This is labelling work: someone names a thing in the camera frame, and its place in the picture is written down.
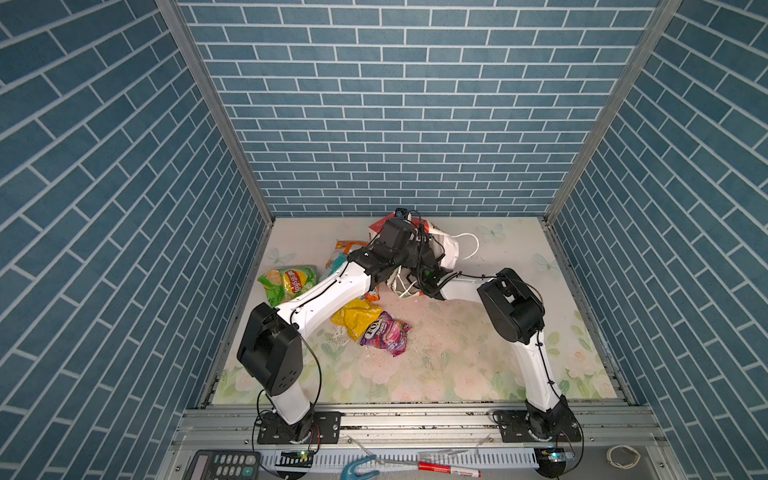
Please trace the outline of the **red white paper bag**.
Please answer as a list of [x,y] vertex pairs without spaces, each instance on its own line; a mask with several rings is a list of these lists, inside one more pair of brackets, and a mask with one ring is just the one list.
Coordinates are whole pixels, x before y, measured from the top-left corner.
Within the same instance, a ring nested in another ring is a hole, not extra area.
[[438,259],[438,267],[456,272],[459,262],[474,257],[480,248],[477,235],[470,232],[449,234],[420,212],[409,210],[411,221],[394,216],[394,212],[368,227],[369,248],[379,261],[386,261],[386,285],[399,297],[424,295],[417,286],[417,273],[407,268],[408,247],[422,239],[430,239]]

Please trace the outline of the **fruit candy bag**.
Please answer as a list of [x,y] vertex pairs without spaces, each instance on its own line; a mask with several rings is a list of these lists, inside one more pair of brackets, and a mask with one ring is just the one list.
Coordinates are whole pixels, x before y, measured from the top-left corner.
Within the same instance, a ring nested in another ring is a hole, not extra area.
[[380,300],[380,286],[375,286],[372,290],[365,294],[365,299],[370,302],[378,302]]

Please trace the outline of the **purple berries candy bag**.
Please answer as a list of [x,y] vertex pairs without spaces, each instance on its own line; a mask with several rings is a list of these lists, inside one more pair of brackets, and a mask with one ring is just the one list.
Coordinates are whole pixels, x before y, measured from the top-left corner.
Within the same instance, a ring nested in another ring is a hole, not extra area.
[[361,346],[370,346],[389,352],[393,357],[403,354],[407,347],[411,326],[383,311],[367,328],[359,340]]

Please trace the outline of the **green yellow snack packet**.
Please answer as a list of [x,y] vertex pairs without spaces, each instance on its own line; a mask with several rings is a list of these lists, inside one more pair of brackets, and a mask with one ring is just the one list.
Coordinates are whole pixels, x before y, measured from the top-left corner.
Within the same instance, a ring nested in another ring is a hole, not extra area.
[[353,250],[367,246],[367,242],[353,240],[338,240],[334,249],[343,255],[348,255]]

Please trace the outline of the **yellow chips bag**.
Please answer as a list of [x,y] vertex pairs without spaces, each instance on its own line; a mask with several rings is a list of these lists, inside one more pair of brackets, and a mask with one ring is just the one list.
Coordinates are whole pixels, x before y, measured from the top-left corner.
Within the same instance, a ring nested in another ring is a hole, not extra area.
[[331,322],[345,327],[352,340],[359,341],[379,318],[383,309],[365,298],[354,299],[331,316]]

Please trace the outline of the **green chips bag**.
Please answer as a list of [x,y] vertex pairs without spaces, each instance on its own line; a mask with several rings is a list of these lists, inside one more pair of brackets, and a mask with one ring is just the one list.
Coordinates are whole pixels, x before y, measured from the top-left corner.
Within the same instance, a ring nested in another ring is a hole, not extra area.
[[316,269],[312,266],[288,266],[272,269],[258,277],[271,307],[290,301],[317,284]]

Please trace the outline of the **teal candy bag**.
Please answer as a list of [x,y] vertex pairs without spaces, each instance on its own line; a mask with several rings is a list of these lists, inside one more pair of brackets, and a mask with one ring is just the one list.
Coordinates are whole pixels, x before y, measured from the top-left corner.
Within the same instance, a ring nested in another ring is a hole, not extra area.
[[334,251],[326,262],[325,276],[328,277],[341,268],[347,261],[347,255],[342,251]]

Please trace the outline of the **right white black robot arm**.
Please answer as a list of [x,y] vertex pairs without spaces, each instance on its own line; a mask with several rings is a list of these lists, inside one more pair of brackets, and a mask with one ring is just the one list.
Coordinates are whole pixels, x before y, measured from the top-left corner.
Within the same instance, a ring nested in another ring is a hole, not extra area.
[[563,435],[582,440],[583,429],[554,379],[543,330],[545,307],[533,288],[512,269],[494,275],[429,270],[415,275],[419,290],[436,300],[481,304],[497,334],[511,343],[526,389],[528,429],[535,439]]

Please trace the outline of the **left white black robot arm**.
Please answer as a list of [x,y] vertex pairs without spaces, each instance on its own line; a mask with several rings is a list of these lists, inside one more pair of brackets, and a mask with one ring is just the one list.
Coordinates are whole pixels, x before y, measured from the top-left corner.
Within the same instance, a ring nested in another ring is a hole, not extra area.
[[379,232],[353,250],[341,266],[308,292],[276,307],[263,302],[250,313],[236,357],[256,379],[287,426],[303,426],[314,403],[299,385],[306,338],[350,301],[364,296],[402,268],[429,276],[442,273],[444,250],[434,247],[435,229],[424,219],[399,212]]

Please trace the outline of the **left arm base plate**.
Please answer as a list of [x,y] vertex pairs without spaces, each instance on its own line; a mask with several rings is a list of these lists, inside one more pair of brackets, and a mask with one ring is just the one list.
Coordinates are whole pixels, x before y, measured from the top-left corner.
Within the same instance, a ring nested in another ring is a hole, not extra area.
[[338,411],[310,410],[299,421],[289,424],[276,412],[265,411],[256,420],[259,445],[337,444],[341,423]]

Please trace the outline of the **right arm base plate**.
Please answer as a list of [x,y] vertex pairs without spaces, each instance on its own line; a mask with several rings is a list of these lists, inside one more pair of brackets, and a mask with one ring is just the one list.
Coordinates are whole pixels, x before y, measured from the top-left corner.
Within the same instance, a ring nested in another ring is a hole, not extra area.
[[504,443],[554,442],[570,440],[579,442],[583,434],[576,416],[568,407],[557,407],[542,412],[527,410],[496,410],[491,414],[498,426]]

